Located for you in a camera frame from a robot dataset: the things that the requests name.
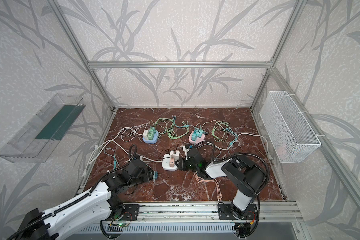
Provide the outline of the white power strip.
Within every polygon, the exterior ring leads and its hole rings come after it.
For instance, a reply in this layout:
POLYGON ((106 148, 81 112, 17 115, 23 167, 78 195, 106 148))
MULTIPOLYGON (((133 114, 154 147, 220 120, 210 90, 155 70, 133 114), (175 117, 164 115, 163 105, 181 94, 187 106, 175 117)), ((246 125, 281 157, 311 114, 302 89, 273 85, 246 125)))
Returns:
POLYGON ((162 167, 165 171, 176 171, 178 169, 178 166, 175 164, 175 159, 170 154, 164 155, 162 167))

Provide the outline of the white charger adapter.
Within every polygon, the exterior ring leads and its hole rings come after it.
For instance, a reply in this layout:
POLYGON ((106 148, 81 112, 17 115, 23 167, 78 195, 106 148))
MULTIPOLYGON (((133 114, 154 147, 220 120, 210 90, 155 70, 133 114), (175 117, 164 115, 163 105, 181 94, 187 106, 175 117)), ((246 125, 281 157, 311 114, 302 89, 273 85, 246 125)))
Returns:
POLYGON ((176 150, 176 151, 171 151, 170 152, 170 158, 174 159, 175 161, 179 160, 180 158, 180 151, 176 150))

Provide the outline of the teal plug adapter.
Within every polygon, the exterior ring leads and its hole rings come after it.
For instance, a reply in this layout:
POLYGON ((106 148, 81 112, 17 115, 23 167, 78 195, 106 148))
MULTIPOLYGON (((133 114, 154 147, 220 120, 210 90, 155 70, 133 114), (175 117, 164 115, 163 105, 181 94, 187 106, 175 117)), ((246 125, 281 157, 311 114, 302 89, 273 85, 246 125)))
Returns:
POLYGON ((153 182, 155 183, 157 179, 158 179, 158 172, 154 171, 153 182))

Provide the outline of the pink plug adapter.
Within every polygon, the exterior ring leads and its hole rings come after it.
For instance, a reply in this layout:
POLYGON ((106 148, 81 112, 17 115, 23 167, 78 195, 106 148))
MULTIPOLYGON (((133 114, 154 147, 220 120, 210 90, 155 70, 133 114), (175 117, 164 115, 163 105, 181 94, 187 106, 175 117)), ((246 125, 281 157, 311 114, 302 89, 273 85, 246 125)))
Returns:
POLYGON ((170 158, 170 167, 171 168, 177 167, 176 162, 177 160, 175 160, 174 158, 170 158))

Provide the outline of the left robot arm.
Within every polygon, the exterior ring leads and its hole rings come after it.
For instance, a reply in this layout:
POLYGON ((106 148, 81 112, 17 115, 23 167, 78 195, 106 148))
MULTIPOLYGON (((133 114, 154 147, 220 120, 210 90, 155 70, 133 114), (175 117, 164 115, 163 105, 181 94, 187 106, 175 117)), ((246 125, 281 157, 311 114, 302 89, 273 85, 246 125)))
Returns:
POLYGON ((155 172, 141 160, 107 172, 89 190, 45 211, 28 212, 10 240, 64 240, 94 222, 133 218, 119 195, 153 180, 155 172))

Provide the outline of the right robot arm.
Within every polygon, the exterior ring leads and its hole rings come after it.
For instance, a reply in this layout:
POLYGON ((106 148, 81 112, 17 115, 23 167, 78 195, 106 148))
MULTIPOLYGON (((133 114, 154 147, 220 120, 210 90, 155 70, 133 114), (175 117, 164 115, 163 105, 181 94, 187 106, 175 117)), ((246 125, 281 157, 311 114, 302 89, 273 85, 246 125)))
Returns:
POLYGON ((267 162, 257 155, 236 153, 222 160, 207 162, 196 148, 187 149, 186 157, 175 161, 181 171, 192 171, 204 182, 214 182, 227 177, 237 188, 237 193, 221 219, 255 220, 258 213, 255 199, 269 182, 271 169, 267 162))

